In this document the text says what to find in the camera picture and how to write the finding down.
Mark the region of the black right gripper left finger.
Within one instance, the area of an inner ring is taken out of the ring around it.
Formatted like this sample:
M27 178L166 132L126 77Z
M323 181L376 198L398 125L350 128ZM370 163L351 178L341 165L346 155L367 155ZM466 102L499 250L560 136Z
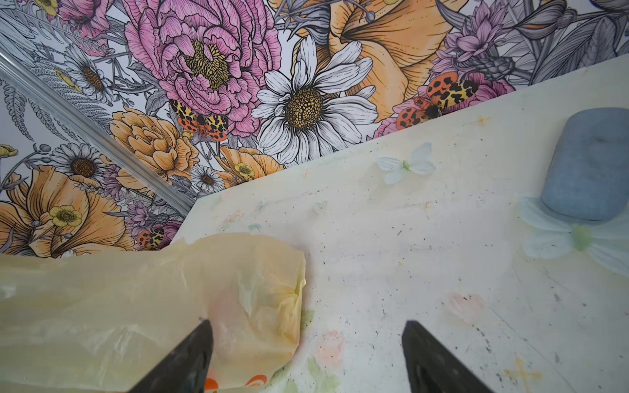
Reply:
M204 319L129 393L204 392L213 347L211 322Z

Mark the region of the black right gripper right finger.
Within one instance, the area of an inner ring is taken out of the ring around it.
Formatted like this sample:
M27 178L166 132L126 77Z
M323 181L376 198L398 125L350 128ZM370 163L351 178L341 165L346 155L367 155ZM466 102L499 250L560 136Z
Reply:
M401 345L413 393L491 393L480 378L419 322L406 322Z

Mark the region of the yellowish plastic bag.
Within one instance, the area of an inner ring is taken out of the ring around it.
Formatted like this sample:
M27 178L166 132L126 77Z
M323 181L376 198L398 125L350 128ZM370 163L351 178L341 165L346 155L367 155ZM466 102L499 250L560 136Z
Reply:
M128 392L203 321L208 392L258 389L295 354L306 258L265 235L158 252L1 258L1 389Z

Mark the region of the grey fabric glasses case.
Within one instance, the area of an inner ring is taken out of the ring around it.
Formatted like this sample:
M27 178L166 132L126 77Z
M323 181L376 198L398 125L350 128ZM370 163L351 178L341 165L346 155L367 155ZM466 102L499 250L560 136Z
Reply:
M592 222L609 221L627 207L627 109L593 108L567 120L540 200L557 215Z

